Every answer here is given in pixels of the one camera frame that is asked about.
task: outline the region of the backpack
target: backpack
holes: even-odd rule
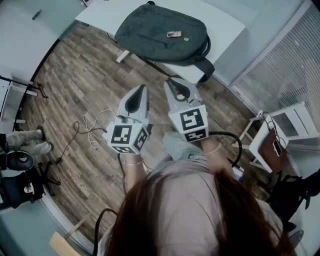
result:
[[[180,31],[181,36],[167,36],[168,32]],[[208,80],[215,71],[206,59],[211,49],[206,25],[152,1],[135,9],[114,38],[121,47],[144,59],[178,66],[195,65],[204,72],[200,82]]]

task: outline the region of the long brown hair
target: long brown hair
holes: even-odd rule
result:
[[[172,175],[156,173],[138,182],[122,203],[106,256],[158,254],[158,214],[164,182]],[[215,230],[218,252],[234,254],[280,256],[293,255],[287,235],[274,228],[264,218],[257,200],[224,170],[214,175],[222,211],[222,221]]]

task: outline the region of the floor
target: floor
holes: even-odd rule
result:
[[[20,116],[27,120],[26,124],[20,126],[22,130],[33,130],[42,125],[47,140],[54,144],[53,151],[37,157],[37,161],[54,162],[75,135],[74,122],[79,122],[80,131],[86,132],[84,114],[91,127],[98,112],[108,108],[117,112],[120,99],[141,84],[146,84],[149,89],[149,120],[154,124],[142,155],[150,168],[165,156],[162,130],[163,125],[170,124],[163,89],[167,77],[136,56],[117,63],[116,59],[121,53],[122,50],[105,33],[84,25],[77,25],[56,46],[35,79],[44,87],[48,99],[40,95],[27,97]],[[213,78],[199,84],[198,90],[207,107],[210,130],[240,135],[252,113]],[[111,111],[102,113],[96,127],[106,128],[113,117]],[[223,143],[226,155],[235,159],[238,151],[231,146],[234,141],[226,137],[218,139]],[[62,161],[53,165],[49,174],[62,183],[52,186],[56,194],[53,199],[73,224],[87,213],[92,213],[79,229],[91,241],[100,212],[104,208],[117,210],[124,198],[117,155],[103,140],[99,143],[99,148],[94,149],[88,142],[87,134],[78,134],[66,149]],[[256,197],[263,198],[266,195],[256,186],[256,182],[260,179],[268,183],[270,177],[265,171],[249,165],[252,159],[251,155],[244,153],[239,165],[245,169],[246,186]],[[105,214],[100,233],[104,233],[114,220],[113,215]]]

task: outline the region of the smartphone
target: smartphone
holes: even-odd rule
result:
[[[275,139],[274,142],[272,143],[274,151],[276,152],[277,156],[280,157],[282,150],[279,142]]]

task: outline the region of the backpack zipper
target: backpack zipper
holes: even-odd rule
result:
[[[144,38],[144,39],[147,39],[147,40],[150,40],[150,41],[153,41],[153,42],[156,42],[156,43],[159,43],[159,44],[163,44],[165,48],[168,47],[168,43],[166,42],[162,42],[160,40],[157,40],[157,39],[153,39],[151,37],[148,37],[146,35],[143,35],[143,34],[137,34],[138,37],[141,37],[141,38]]]

